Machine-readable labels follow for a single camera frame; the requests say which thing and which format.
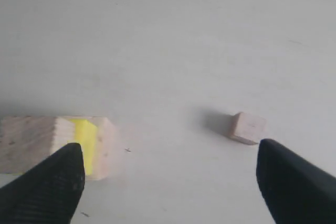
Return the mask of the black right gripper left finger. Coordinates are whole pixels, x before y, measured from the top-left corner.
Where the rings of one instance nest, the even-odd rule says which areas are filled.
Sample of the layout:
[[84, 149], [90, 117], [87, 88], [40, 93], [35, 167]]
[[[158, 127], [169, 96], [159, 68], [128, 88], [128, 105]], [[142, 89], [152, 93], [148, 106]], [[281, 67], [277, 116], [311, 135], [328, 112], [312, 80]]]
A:
[[81, 146], [69, 143], [1, 187], [1, 223], [70, 223], [85, 182]]

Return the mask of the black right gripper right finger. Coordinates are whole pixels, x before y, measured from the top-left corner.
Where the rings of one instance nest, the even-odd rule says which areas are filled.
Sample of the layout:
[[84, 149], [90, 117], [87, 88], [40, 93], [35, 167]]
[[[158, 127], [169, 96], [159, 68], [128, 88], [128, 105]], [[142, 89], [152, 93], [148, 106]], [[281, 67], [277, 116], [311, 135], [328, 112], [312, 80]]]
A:
[[260, 141], [256, 177], [275, 223], [335, 223], [335, 177], [277, 141]]

